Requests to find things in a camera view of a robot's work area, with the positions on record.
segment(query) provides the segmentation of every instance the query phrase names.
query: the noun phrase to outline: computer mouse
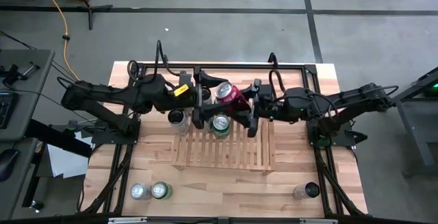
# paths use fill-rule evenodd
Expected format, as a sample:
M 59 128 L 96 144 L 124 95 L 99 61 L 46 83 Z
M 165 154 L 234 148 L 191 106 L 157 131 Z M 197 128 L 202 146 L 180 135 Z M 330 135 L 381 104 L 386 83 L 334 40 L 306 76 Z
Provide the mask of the computer mouse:
M 6 149 L 0 153 L 0 182 L 11 176 L 18 154 L 16 149 Z

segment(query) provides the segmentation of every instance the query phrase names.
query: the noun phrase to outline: keyboard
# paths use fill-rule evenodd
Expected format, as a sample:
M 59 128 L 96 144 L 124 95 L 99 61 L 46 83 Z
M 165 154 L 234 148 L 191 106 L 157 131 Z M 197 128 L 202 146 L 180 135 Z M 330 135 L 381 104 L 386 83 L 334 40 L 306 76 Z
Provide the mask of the keyboard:
M 0 92 L 0 129 L 6 129 L 8 127 L 17 100 L 17 93 Z

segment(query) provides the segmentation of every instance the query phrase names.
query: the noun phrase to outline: can lid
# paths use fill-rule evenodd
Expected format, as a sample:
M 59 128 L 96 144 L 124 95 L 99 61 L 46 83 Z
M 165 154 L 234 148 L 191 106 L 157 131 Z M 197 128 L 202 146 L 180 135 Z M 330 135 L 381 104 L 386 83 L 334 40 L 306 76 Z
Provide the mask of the can lid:
M 138 199 L 143 195 L 144 188 L 141 184 L 137 183 L 131 187 L 131 196 L 134 199 Z
M 156 199 L 162 199 L 169 191 L 169 187 L 164 182 L 157 182 L 152 187 L 152 195 Z
M 233 85 L 230 82 L 221 83 L 216 89 L 216 97 L 224 98 L 231 93 Z
M 218 115 L 213 121 L 213 126 L 219 130 L 227 129 L 229 125 L 230 120 L 225 115 Z
M 202 94 L 203 94 L 203 101 L 208 100 L 208 98 L 211 97 L 211 91 L 207 87 L 203 87 Z
M 320 187 L 313 182 L 307 183 L 305 190 L 309 197 L 317 197 L 320 194 Z
M 184 113 L 181 110 L 172 110 L 169 112 L 167 119 L 170 123 L 178 124 L 184 119 Z

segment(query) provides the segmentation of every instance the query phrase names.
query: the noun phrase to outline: yellow cable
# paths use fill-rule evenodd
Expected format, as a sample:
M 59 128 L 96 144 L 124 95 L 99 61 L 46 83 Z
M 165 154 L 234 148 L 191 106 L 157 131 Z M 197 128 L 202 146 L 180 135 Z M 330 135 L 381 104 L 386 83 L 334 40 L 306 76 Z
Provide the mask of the yellow cable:
M 60 11 L 62 20 L 64 21 L 64 26 L 66 28 L 66 33 L 65 33 L 65 38 L 64 38 L 64 40 L 65 40 L 65 42 L 64 42 L 64 52 L 62 54 L 64 56 L 64 61 L 65 61 L 66 65 L 67 65 L 68 70 L 71 72 L 71 74 L 73 74 L 73 76 L 75 76 L 76 80 L 79 81 L 80 79 L 78 78 L 76 73 L 71 69 L 70 64 L 68 63 L 68 60 L 67 60 L 67 57 L 66 57 L 67 44 L 68 44 L 67 42 L 68 42 L 68 39 L 69 39 L 69 37 L 68 37 L 68 26 L 67 26 L 66 17 L 64 16 L 64 13 L 62 13 L 61 8 L 57 5 L 56 1 L 55 0 L 52 0 L 52 1 L 55 4 L 57 10 Z

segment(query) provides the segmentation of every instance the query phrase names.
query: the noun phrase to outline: red soda can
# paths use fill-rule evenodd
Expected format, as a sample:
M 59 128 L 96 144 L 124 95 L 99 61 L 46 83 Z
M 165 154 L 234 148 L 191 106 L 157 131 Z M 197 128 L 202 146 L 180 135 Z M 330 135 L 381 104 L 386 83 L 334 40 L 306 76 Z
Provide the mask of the red soda can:
M 223 82 L 216 88 L 216 100 L 220 103 L 231 101 L 233 110 L 249 110 L 249 102 L 240 90 L 230 82 Z

